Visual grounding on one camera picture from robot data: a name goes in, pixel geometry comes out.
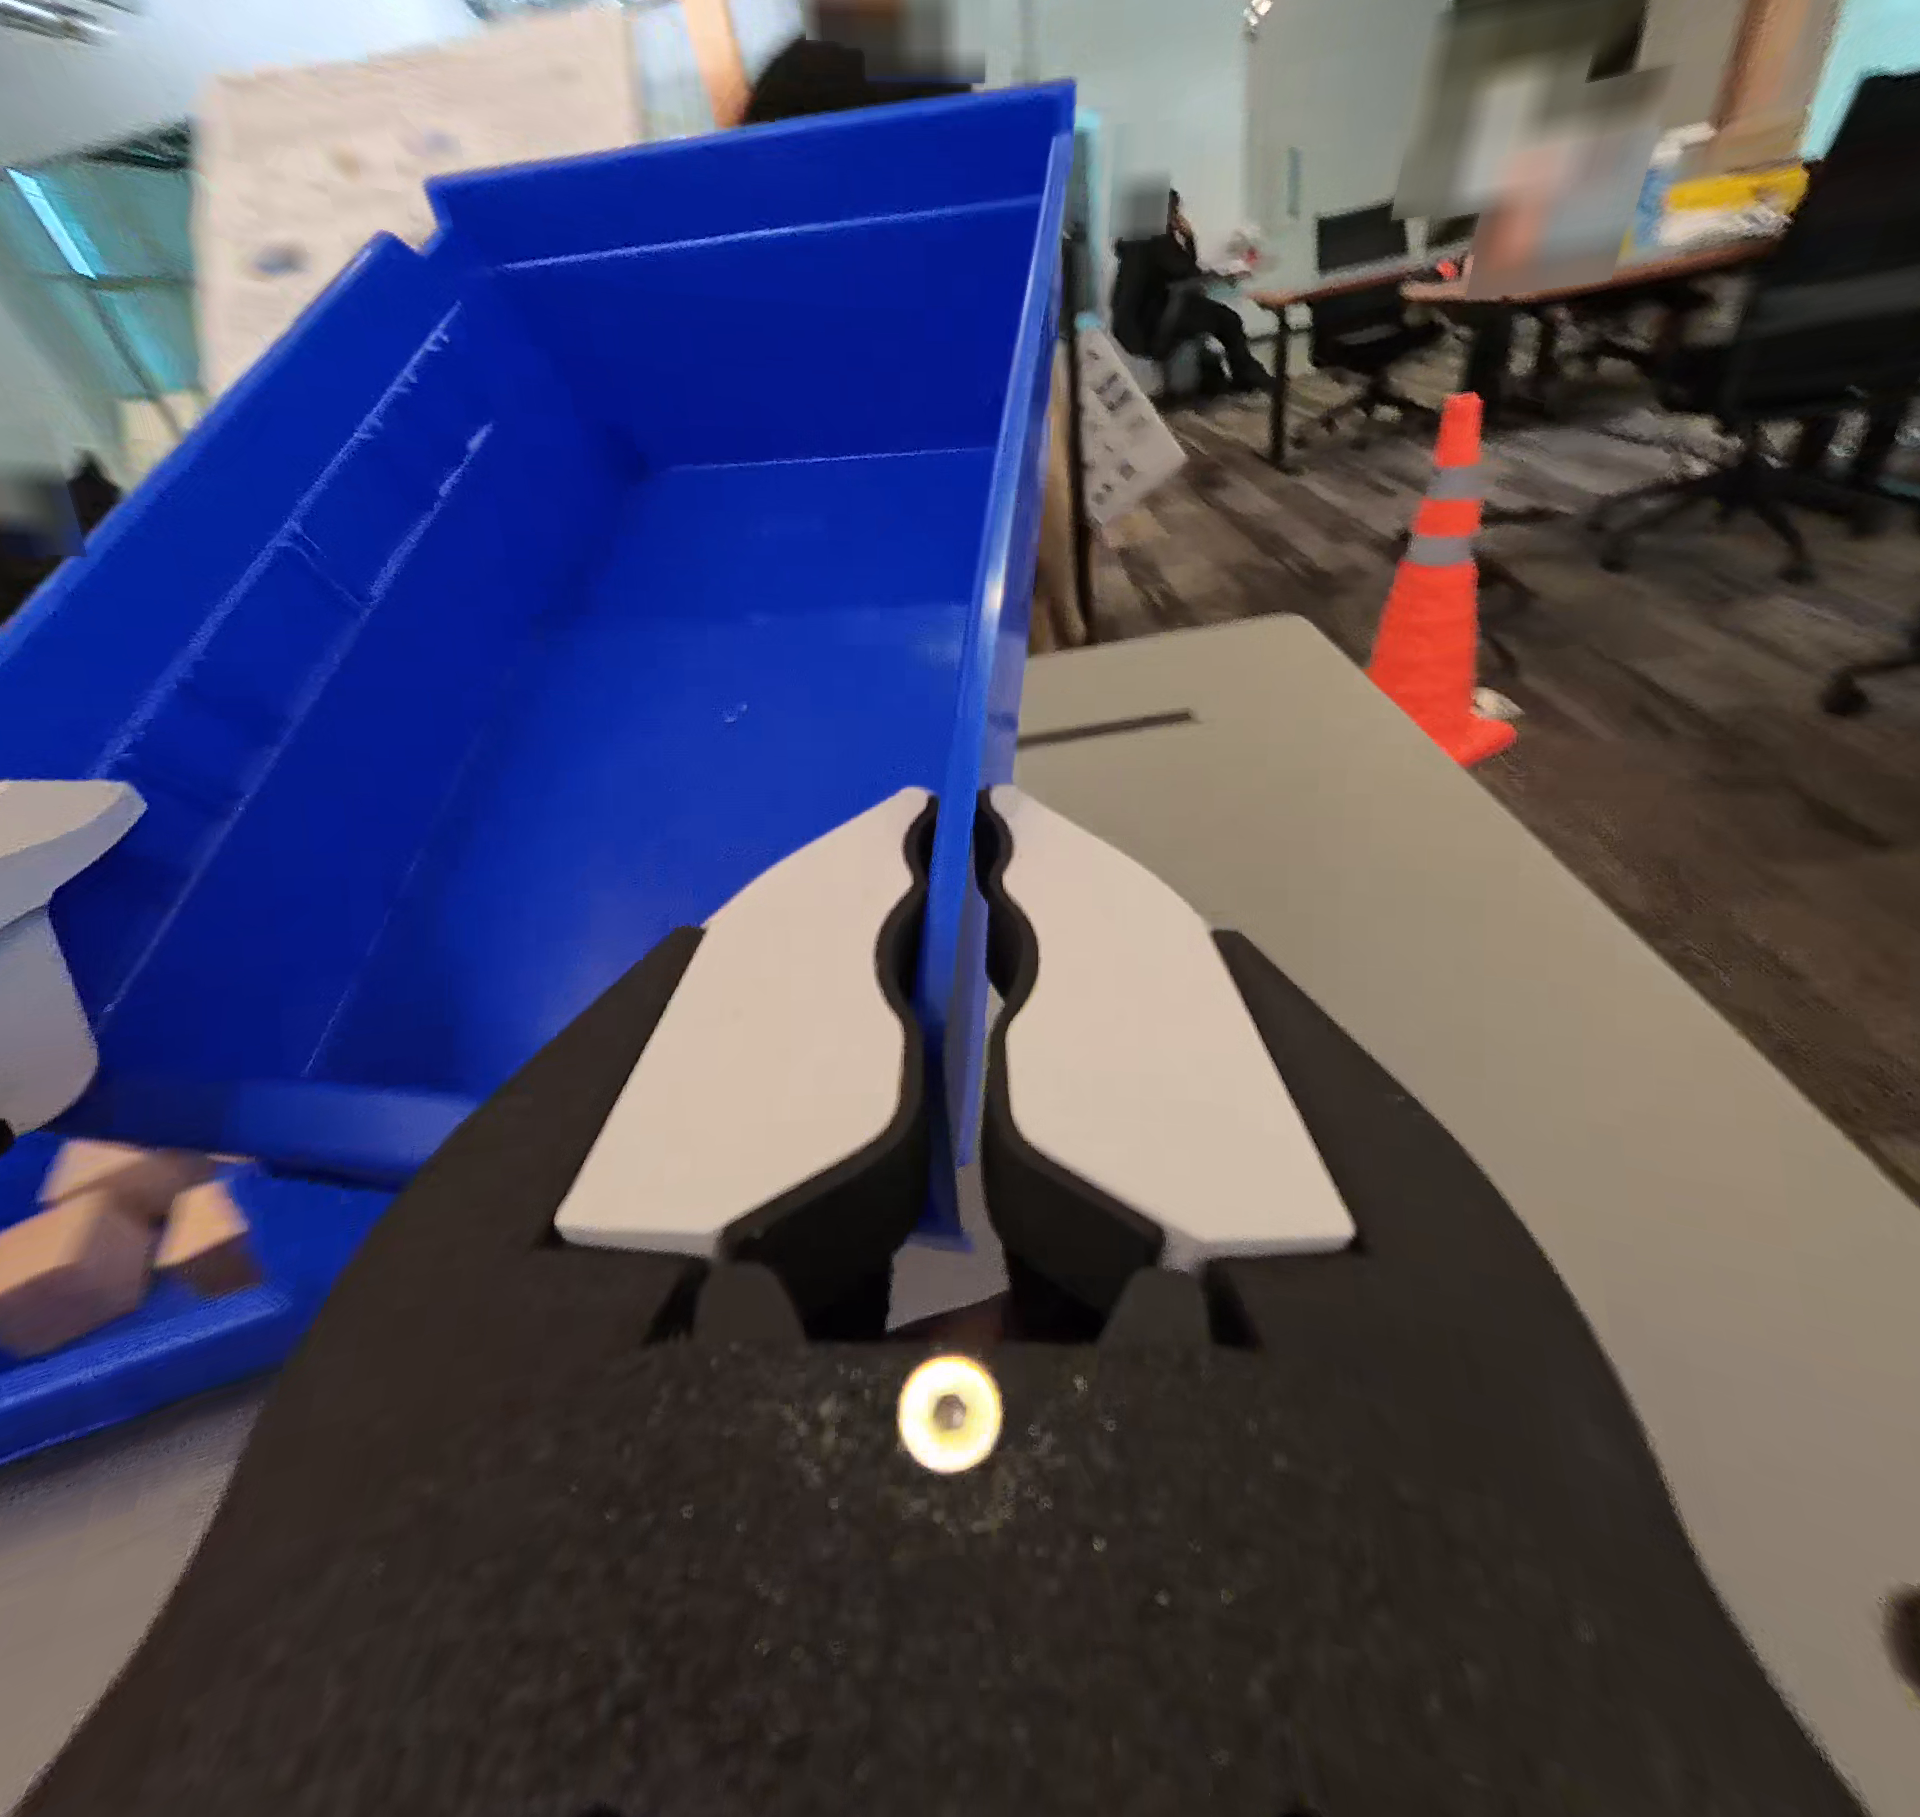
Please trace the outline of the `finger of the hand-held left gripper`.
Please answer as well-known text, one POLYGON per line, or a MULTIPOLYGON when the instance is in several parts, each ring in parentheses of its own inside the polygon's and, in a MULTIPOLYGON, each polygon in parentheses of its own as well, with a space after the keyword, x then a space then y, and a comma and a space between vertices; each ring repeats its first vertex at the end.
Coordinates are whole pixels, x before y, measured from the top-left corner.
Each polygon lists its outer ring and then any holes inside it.
POLYGON ((145 815, 124 781, 2 781, 2 1128, 33 1133, 93 1083, 100 1049, 52 924, 61 886, 145 815))

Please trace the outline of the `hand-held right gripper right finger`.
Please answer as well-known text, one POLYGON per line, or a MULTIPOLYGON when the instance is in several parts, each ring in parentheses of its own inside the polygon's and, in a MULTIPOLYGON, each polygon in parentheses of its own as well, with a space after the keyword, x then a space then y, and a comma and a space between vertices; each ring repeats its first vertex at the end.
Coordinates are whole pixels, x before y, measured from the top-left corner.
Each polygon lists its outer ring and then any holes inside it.
POLYGON ((996 991, 979 1185, 1013 1296, 1057 1330, 1138 1303, 1207 1334, 1225 1265, 1351 1253, 1229 931, 1016 786, 979 792, 975 869, 996 991))

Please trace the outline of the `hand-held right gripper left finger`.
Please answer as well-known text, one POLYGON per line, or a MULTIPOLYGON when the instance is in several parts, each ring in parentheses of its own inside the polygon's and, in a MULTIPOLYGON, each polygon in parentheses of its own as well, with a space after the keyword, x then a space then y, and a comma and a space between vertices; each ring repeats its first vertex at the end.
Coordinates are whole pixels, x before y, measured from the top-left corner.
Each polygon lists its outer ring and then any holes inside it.
POLYGON ((885 1333, 923 1219, 916 967, 940 800, 898 789, 698 930, 550 1231, 570 1253, 770 1273, 811 1340, 885 1333))

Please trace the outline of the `orange traffic cone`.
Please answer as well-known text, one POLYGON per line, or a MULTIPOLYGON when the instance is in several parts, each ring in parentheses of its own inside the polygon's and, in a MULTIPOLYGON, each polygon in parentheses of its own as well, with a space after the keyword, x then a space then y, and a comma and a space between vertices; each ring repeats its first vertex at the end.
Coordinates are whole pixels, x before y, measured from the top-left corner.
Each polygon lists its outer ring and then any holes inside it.
POLYGON ((1466 771, 1517 745, 1510 721, 1476 707, 1479 434, 1479 396, 1452 393, 1365 661, 1381 697, 1466 771))

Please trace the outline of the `white printed sheet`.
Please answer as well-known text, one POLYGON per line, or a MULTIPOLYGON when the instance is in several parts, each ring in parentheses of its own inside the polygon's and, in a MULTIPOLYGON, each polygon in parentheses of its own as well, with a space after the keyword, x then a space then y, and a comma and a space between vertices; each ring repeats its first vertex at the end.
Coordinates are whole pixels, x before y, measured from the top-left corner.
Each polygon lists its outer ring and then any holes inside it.
POLYGON ((1073 356, 1081 494, 1090 522, 1104 529, 1175 481, 1188 453, 1142 386, 1142 363, 1092 316, 1073 322, 1073 356))

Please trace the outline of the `black office chair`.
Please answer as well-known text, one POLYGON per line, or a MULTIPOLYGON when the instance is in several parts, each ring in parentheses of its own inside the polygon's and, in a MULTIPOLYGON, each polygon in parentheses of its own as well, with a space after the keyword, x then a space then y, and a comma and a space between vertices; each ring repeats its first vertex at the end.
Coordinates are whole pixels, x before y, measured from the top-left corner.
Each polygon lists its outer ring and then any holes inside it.
POLYGON ((1436 410, 1405 396, 1394 373, 1435 351, 1445 329, 1415 318, 1399 295, 1408 282, 1405 223, 1389 201, 1314 223, 1314 270, 1310 295, 1310 358, 1320 373, 1351 379, 1354 390, 1320 412, 1314 429, 1331 434, 1342 421, 1375 421, 1384 412, 1436 423, 1436 410))
POLYGON ((1626 572, 1641 534, 1700 502, 1722 522, 1756 514, 1788 555, 1787 582, 1814 579, 1793 507, 1841 514, 1855 534, 1878 532, 1875 485, 1777 460, 1766 433, 1906 410, 1918 396, 1915 71, 1859 79, 1788 228, 1751 272, 1733 333, 1675 348, 1655 363, 1653 390, 1665 410, 1713 421, 1736 454, 1602 501, 1584 525, 1602 534, 1604 572, 1626 572))

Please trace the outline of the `wooden desk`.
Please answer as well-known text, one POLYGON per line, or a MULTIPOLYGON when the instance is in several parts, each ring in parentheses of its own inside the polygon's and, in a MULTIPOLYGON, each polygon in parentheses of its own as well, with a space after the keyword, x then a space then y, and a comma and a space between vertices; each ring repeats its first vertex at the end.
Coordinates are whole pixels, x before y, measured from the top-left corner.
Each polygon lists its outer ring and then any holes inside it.
POLYGON ((1324 308, 1354 292, 1394 288, 1396 302, 1405 308, 1466 312, 1474 322, 1474 345, 1469 351, 1469 390, 1476 390, 1482 402, 1482 426, 1494 429, 1507 386, 1507 316, 1589 308, 1595 302, 1614 298, 1624 302, 1629 292, 1641 289, 1673 289, 1695 285, 1699 280, 1751 270, 1768 258, 1776 248, 1776 238, 1744 238, 1736 245, 1655 254, 1641 262, 1626 262, 1624 268, 1611 268, 1602 277, 1506 292, 1496 292, 1494 288, 1476 288, 1466 255, 1460 255, 1452 277, 1436 272, 1439 258, 1426 258, 1392 262, 1375 270, 1351 270, 1331 282, 1298 289, 1253 289, 1247 302, 1277 322, 1277 356, 1266 402, 1266 460, 1281 475, 1298 475, 1300 470, 1287 444, 1287 316, 1296 308, 1324 308))

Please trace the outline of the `yellow box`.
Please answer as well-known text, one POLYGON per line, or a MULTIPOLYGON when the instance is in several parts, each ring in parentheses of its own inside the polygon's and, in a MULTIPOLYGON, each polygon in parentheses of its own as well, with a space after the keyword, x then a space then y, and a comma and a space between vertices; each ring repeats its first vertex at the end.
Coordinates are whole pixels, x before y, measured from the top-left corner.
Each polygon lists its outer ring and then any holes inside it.
POLYGON ((1665 190, 1665 224, 1733 223, 1740 213, 1771 213, 1787 220, 1810 189, 1810 166, 1763 166, 1736 173, 1705 173, 1675 179, 1665 190))

